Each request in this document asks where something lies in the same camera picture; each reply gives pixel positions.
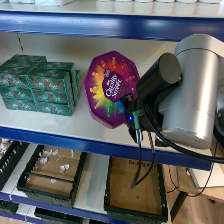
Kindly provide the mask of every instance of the label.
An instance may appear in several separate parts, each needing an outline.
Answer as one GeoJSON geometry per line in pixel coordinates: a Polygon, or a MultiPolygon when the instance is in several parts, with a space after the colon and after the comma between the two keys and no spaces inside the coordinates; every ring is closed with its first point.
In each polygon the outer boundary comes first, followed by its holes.
{"type": "Polygon", "coordinates": [[[116,72],[106,69],[102,88],[107,99],[114,103],[117,102],[123,97],[125,92],[123,77],[116,72]]]}

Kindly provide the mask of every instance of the shelving unit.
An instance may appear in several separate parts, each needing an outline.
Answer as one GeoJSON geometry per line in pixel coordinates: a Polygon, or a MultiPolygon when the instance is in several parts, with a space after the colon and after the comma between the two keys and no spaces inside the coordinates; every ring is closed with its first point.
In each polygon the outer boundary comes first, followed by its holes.
{"type": "MultiPolygon", "coordinates": [[[[176,46],[175,42],[146,40],[180,41],[189,35],[204,33],[224,41],[223,23],[224,3],[77,0],[62,7],[4,3],[0,4],[0,35],[3,36],[0,45],[3,55],[0,63],[16,53],[47,55],[49,61],[75,61],[84,76],[93,57],[117,50],[136,62],[139,74],[143,75],[162,53],[174,52],[176,46]]],[[[81,95],[72,117],[9,111],[5,109],[1,99],[0,111],[0,137],[99,154],[91,155],[92,159],[88,161],[88,165],[92,170],[101,171],[101,179],[98,181],[102,183],[106,178],[110,155],[138,159],[138,149],[129,136],[127,127],[122,125],[110,130],[94,121],[89,115],[84,94],[81,95]]],[[[144,134],[144,161],[151,161],[149,146],[148,137],[144,134]]],[[[78,192],[73,209],[31,201],[18,192],[16,182],[34,149],[35,145],[31,144],[0,192],[0,199],[110,223],[122,223],[107,218],[102,204],[104,185],[97,182],[101,186],[100,191],[94,189],[96,183],[94,185],[95,180],[91,177],[90,168],[83,173],[80,183],[83,190],[78,192]]],[[[191,150],[210,154],[209,150],[191,150]]],[[[185,156],[171,148],[156,147],[156,162],[210,169],[210,163],[185,156]]],[[[41,223],[40,220],[34,220],[32,209],[29,210],[27,221],[41,223]]]]}

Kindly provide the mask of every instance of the white container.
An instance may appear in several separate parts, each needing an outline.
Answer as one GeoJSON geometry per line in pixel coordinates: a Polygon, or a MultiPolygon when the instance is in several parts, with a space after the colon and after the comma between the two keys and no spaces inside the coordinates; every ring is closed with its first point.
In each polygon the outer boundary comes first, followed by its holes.
{"type": "Polygon", "coordinates": [[[174,2],[162,3],[162,2],[153,2],[153,14],[156,15],[166,15],[172,16],[174,10],[174,2]]]}
{"type": "Polygon", "coordinates": [[[116,2],[132,2],[132,0],[115,0],[116,2]]]}
{"type": "Polygon", "coordinates": [[[96,1],[96,9],[98,12],[114,12],[114,1],[96,1]]]}
{"type": "Polygon", "coordinates": [[[141,2],[141,3],[144,3],[144,2],[153,2],[153,0],[135,0],[136,2],[141,2]]]}
{"type": "Polygon", "coordinates": [[[176,0],[177,2],[181,2],[181,3],[195,3],[197,2],[197,0],[176,0]]]}
{"type": "Polygon", "coordinates": [[[39,6],[60,6],[66,5],[73,0],[35,0],[35,5],[39,6]]]}
{"type": "Polygon", "coordinates": [[[157,2],[165,2],[165,3],[169,3],[169,2],[174,2],[175,0],[156,0],[157,2]]]}
{"type": "Polygon", "coordinates": [[[153,2],[147,2],[142,4],[141,2],[134,2],[134,13],[137,14],[152,14],[153,2]]]}
{"type": "Polygon", "coordinates": [[[132,13],[133,12],[133,3],[134,2],[121,2],[115,1],[114,2],[114,11],[117,13],[132,13]]]}
{"type": "Polygon", "coordinates": [[[220,4],[196,4],[195,15],[207,17],[216,17],[219,12],[220,4]]]}
{"type": "Polygon", "coordinates": [[[199,0],[199,2],[203,2],[203,3],[211,3],[211,4],[219,4],[222,0],[199,0]]]}
{"type": "Polygon", "coordinates": [[[9,0],[10,3],[34,4],[35,0],[9,0]]]}
{"type": "Polygon", "coordinates": [[[183,4],[176,2],[174,5],[174,15],[177,16],[193,16],[197,3],[183,4]]]}

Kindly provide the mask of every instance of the gray device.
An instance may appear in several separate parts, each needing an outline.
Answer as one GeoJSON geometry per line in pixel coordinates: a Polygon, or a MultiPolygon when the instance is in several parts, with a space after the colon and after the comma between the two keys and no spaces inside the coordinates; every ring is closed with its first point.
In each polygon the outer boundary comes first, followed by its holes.
{"type": "Polygon", "coordinates": [[[175,56],[183,80],[159,105],[159,112],[164,115],[161,132],[174,142],[208,149],[214,123],[224,134],[224,43],[209,35],[192,35],[177,45],[175,56]],[[220,100],[216,109],[218,87],[220,100]]]}

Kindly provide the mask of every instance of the metal cylinder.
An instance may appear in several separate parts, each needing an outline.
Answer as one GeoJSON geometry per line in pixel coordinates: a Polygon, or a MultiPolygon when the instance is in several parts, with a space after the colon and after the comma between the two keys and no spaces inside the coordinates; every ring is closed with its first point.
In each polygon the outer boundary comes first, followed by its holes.
{"type": "Polygon", "coordinates": [[[208,50],[190,49],[177,55],[183,80],[159,106],[164,114],[162,134],[177,143],[207,149],[212,142],[219,57],[208,50]]]}
{"type": "Polygon", "coordinates": [[[150,67],[136,85],[139,100],[145,100],[176,83],[181,75],[180,64],[171,53],[165,53],[150,67]]]}

